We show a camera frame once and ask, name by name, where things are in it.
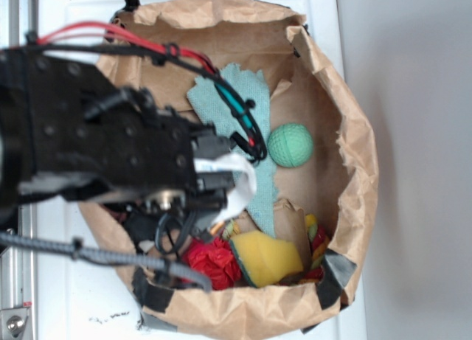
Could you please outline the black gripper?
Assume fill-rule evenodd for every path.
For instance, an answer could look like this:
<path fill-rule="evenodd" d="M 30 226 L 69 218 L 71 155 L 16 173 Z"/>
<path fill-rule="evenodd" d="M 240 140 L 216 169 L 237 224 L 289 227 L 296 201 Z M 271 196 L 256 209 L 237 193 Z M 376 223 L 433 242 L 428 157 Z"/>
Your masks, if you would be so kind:
<path fill-rule="evenodd" d="M 189 238 L 212 241 L 220 229 L 218 215 L 229 206 L 235 187 L 229 168 L 214 167 L 230 152 L 230 139 L 206 133 L 192 139 L 196 191 L 159 190 L 143 203 L 127 204 L 122 226 L 139 251 L 179 251 Z"/>

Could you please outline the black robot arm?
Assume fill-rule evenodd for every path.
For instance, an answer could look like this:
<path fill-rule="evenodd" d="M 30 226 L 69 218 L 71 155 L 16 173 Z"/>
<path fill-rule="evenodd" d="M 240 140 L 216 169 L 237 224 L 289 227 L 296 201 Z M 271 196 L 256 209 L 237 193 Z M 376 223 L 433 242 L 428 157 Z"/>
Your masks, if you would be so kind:
<path fill-rule="evenodd" d="M 131 204 L 208 237 L 233 187 L 207 173 L 229 141 L 211 125 L 158 108 L 146 89 L 113 85 L 95 66 L 43 54 L 1 52 L 1 219 L 23 204 Z"/>

